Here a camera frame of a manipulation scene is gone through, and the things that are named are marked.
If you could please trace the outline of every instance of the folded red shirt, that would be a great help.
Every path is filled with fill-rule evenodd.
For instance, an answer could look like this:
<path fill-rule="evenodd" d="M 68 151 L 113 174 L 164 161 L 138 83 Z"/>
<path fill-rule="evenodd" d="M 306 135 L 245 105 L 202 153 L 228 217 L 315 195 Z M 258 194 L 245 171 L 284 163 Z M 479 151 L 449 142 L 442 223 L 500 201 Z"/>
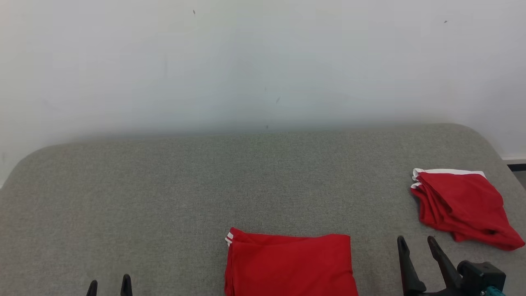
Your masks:
<path fill-rule="evenodd" d="M 423 224 L 451 232 L 457 242 L 477 240 L 506 251 L 524 246 L 508 222 L 502 196 L 483 172 L 414 169 L 413 180 Z"/>
<path fill-rule="evenodd" d="M 358 295 L 348 235 L 297 238 L 231 228 L 225 239 L 227 296 Z"/>

